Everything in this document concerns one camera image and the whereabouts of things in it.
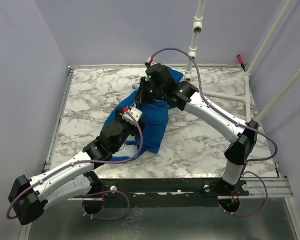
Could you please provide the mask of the blue jacket with white lining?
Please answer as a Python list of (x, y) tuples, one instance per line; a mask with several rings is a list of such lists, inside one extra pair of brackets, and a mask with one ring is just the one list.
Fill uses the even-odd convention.
[[(167, 67), (171, 76), (173, 77), (176, 83), (179, 83), (184, 74), (176, 71), (170, 67)], [(119, 103), (112, 113), (109, 115), (107, 120), (105, 121), (102, 129), (104, 129), (108, 123), (115, 121), (116, 109), (118, 107), (125, 108), (130, 107), (135, 104), (134, 97), (136, 96), (139, 89), (134, 90), (130, 96), (124, 99), (121, 103)], [(135, 104), (136, 108), (140, 109), (143, 112), (142, 120), (145, 121), (146, 126), (143, 130), (143, 146), (136, 158), (131, 161), (136, 160), (138, 157), (143, 155), (145, 152), (151, 152), (153, 154), (158, 154), (163, 138), (165, 136), (166, 128), (169, 123), (169, 110), (174, 107), (168, 105), (165, 101), (160, 100), (155, 104)], [(120, 162), (125, 161), (131, 157), (133, 157), (140, 146), (140, 137), (134, 137), (134, 139), (127, 139), (125, 142), (125, 146), (123, 149), (114, 154), (112, 162)]]

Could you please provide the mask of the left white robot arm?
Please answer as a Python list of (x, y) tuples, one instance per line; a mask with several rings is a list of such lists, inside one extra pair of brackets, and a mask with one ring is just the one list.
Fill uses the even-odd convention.
[(114, 120), (73, 158), (37, 176), (19, 176), (8, 196), (10, 206), (6, 217), (26, 226), (55, 203), (83, 195), (96, 197), (103, 186), (94, 171), (105, 164), (114, 164), (114, 155), (130, 136), (143, 138), (146, 127), (143, 115), (136, 107), (118, 107)]

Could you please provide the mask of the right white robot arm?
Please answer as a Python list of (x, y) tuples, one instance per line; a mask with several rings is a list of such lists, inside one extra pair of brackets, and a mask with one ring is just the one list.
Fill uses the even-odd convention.
[(219, 189), (226, 196), (232, 195), (238, 189), (243, 168), (257, 143), (259, 124), (254, 120), (245, 122), (202, 99), (197, 87), (187, 81), (177, 83), (165, 65), (154, 64), (147, 67), (145, 73), (134, 98), (137, 103), (165, 102), (204, 121), (230, 142), (224, 154), (227, 163)]

